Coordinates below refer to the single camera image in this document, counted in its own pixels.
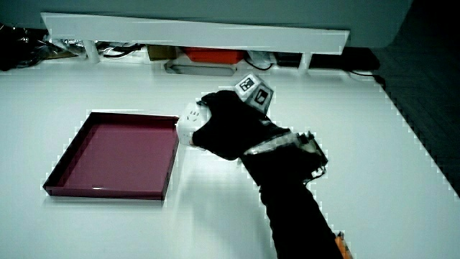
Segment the person's right hand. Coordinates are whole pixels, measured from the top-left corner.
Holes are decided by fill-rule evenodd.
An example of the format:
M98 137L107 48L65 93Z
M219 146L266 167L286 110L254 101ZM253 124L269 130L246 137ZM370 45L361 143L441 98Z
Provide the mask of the person's right hand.
M206 94L197 101L209 110L208 118L193 130L188 144L223 159L235 160L264 142L290 133L266 115L273 90L254 75L247 74L230 90Z

